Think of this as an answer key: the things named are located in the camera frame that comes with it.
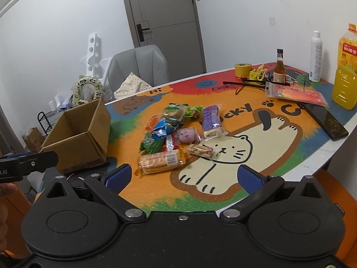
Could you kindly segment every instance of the white wall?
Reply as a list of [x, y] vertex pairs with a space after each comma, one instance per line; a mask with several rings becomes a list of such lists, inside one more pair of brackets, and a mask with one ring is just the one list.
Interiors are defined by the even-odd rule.
[[133, 48], [123, 0], [19, 0], [0, 18], [0, 105], [18, 137], [70, 96], [93, 31], [103, 59]]
[[275, 61], [277, 48], [284, 49], [286, 64], [309, 71], [318, 30], [322, 76], [333, 83], [338, 41], [348, 23], [357, 23], [356, 0], [200, 0], [197, 8], [208, 72]]

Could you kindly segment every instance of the blue candy wrapper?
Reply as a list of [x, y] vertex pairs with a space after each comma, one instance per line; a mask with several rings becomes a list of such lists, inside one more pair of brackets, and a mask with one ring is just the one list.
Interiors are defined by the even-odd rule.
[[166, 118], [163, 118], [156, 124], [151, 134], [155, 140], [160, 140], [170, 135], [177, 127], [179, 126], [172, 126]]

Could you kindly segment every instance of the pink round snack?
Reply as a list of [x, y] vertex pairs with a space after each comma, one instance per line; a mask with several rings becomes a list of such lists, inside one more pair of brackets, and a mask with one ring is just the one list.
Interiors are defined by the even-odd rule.
[[178, 130], [178, 136], [181, 143], [189, 144], [197, 140], [197, 132], [193, 127]]

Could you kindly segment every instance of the gray chair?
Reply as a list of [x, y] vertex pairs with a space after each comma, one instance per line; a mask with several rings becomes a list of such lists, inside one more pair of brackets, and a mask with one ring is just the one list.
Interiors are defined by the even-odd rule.
[[115, 92], [130, 73], [151, 86], [169, 82], [165, 56], [156, 45], [147, 45], [116, 54], [108, 69], [108, 82]]

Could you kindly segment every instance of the white spray bottle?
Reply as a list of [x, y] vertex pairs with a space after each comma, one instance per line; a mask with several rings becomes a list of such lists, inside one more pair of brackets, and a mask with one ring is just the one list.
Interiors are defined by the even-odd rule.
[[314, 31], [311, 40], [311, 57], [310, 57], [310, 74], [309, 80], [313, 82], [320, 81], [321, 67], [322, 67], [322, 40], [321, 34]]

